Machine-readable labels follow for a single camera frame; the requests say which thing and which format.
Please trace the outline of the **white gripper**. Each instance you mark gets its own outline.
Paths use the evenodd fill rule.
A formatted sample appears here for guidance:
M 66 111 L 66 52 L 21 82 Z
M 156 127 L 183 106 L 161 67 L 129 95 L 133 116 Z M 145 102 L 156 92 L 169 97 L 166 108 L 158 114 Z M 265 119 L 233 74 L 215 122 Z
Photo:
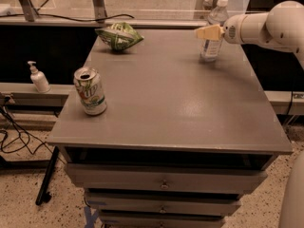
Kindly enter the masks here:
M 224 26 L 212 25 L 197 28 L 196 36 L 204 40 L 218 41 L 224 34 L 224 39 L 230 44 L 253 44 L 262 42 L 264 14 L 239 14 L 230 17 Z

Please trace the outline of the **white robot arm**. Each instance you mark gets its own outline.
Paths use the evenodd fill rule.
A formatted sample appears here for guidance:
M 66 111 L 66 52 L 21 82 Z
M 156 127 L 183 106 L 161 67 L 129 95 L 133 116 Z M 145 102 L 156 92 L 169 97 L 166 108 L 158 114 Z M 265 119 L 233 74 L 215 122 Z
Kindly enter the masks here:
M 296 1 L 281 2 L 268 12 L 234 15 L 223 26 L 197 28 L 195 34 L 200 39 L 224 38 L 230 44 L 291 52 L 304 68 L 304 6 Z M 304 228 L 304 151 L 289 175 L 278 228 Z

